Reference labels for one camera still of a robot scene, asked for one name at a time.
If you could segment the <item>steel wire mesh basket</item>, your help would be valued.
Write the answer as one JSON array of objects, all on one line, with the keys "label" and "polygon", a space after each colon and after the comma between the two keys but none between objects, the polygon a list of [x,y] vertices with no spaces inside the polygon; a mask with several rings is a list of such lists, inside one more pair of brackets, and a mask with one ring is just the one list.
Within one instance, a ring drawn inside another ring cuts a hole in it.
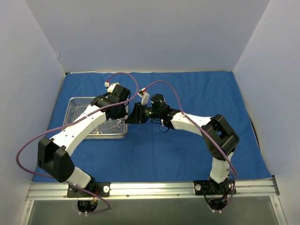
[{"label": "steel wire mesh basket", "polygon": [[[88,107],[90,102],[94,97],[72,97],[70,98],[67,110],[65,113],[65,118],[63,121],[63,125],[69,124],[74,122]],[[121,139],[124,138],[128,132],[128,126],[126,125],[124,128],[111,128],[112,119],[107,120],[106,122],[102,123],[101,125],[105,125],[109,128],[109,133],[106,135],[88,135],[86,139]]]}]

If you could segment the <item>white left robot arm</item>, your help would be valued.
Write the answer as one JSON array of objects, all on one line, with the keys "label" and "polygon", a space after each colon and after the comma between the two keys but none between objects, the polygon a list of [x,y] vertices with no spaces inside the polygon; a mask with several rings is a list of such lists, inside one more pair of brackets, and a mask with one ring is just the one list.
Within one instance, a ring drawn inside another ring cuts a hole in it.
[{"label": "white left robot arm", "polygon": [[93,177],[76,167],[71,155],[76,147],[92,130],[109,119],[121,119],[128,113],[125,104],[131,91],[113,83],[107,93],[95,97],[85,111],[75,120],[75,124],[64,128],[50,139],[44,137],[38,142],[37,165],[58,182],[68,182],[78,186],[83,196],[94,193]]}]

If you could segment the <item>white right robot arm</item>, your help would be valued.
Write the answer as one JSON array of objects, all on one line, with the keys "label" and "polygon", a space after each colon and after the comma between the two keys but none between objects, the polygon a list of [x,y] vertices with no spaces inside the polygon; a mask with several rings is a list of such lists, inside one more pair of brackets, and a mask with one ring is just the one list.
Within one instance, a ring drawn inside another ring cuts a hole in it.
[{"label": "white right robot arm", "polygon": [[214,117],[201,117],[171,108],[165,103],[162,94],[152,97],[142,89],[138,92],[141,102],[137,102],[131,114],[125,120],[127,124],[143,124],[148,120],[158,120],[161,125],[173,130],[184,130],[203,137],[213,157],[208,188],[217,194],[225,188],[229,178],[231,158],[240,139],[220,114]]}]

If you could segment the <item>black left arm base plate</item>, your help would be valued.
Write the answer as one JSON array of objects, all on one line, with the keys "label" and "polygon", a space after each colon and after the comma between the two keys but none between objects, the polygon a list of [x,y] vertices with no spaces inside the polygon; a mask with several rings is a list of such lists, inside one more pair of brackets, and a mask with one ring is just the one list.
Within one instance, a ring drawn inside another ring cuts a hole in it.
[{"label": "black left arm base plate", "polygon": [[[89,184],[85,188],[85,190],[90,191],[100,197],[108,197],[110,195],[110,182],[93,182]],[[72,185],[69,185],[67,190],[67,197],[82,198],[82,197],[92,197],[92,195],[84,191],[81,191]]]}]

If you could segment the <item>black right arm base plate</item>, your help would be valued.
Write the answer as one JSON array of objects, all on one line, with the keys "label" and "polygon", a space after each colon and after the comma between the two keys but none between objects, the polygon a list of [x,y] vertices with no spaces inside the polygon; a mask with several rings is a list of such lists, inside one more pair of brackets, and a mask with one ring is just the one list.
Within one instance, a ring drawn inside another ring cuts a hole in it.
[{"label": "black right arm base plate", "polygon": [[193,182],[196,195],[231,195],[236,194],[234,180],[226,179],[221,183],[213,180],[195,180]]}]

